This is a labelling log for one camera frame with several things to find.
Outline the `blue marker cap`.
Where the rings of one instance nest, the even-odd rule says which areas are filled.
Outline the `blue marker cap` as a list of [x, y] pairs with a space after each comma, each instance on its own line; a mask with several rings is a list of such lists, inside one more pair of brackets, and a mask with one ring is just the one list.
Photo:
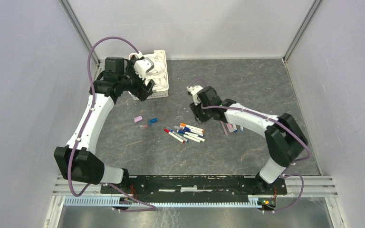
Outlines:
[[156, 123], [158, 121], [157, 118], [152, 118], [148, 120], [148, 125], [151, 126], [152, 124]]

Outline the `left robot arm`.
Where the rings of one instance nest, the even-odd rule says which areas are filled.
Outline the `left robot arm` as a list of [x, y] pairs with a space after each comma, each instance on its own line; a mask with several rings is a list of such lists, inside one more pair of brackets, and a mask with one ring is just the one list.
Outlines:
[[130, 92], [140, 101], [153, 93], [155, 82], [146, 79], [153, 70], [154, 62], [147, 57], [105, 59], [105, 69], [93, 82], [86, 110], [75, 133], [66, 146], [54, 151], [64, 179], [89, 184], [109, 182], [121, 194], [130, 189], [130, 180], [125, 177], [127, 170], [104, 164], [95, 156], [96, 145], [105, 119], [123, 92]]

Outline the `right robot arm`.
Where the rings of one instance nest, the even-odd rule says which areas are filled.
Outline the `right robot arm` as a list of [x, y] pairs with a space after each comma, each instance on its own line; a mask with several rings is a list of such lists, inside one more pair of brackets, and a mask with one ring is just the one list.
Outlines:
[[267, 194], [273, 190], [274, 182], [290, 165], [301, 160], [299, 155], [303, 151], [311, 155], [307, 138], [292, 115], [264, 114], [231, 99], [221, 100], [211, 86], [188, 86], [187, 93], [193, 99], [190, 108], [196, 121], [214, 119], [235, 124], [265, 138], [269, 159], [256, 175], [258, 192]]

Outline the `pink highlighter cap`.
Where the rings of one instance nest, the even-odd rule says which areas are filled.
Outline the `pink highlighter cap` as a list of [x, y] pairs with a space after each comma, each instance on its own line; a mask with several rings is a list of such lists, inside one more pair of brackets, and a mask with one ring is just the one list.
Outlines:
[[142, 121], [143, 117], [142, 116], [137, 116], [134, 118], [134, 123], [140, 122]]

